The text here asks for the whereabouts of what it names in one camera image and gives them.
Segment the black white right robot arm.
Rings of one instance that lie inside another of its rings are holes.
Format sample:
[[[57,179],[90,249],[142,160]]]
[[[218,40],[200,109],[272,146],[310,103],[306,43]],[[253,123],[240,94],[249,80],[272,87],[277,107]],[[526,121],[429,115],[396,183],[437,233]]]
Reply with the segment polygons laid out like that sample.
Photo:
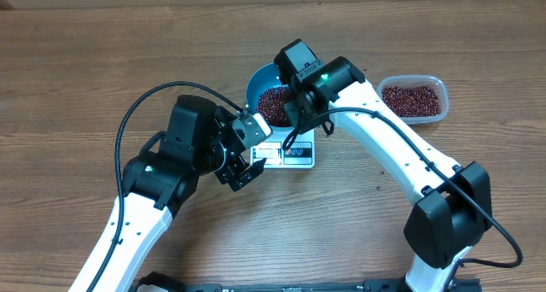
[[[404,227],[415,258],[402,291],[446,291],[456,262],[491,228],[491,182],[478,163],[462,167],[423,140],[345,57],[326,63],[301,40],[274,59],[293,92],[288,116],[300,132],[322,126],[354,136],[394,177],[412,206]]]

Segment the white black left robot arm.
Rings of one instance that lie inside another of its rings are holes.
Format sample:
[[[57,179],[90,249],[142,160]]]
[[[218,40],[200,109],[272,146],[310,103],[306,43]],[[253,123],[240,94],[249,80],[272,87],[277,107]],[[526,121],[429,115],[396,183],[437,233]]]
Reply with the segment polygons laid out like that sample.
[[[166,130],[154,134],[122,173],[122,196],[102,235],[71,286],[72,291],[127,291],[148,253],[199,177],[214,173],[237,191],[263,170],[242,152],[272,133],[261,114],[232,114],[204,97],[183,95]]]

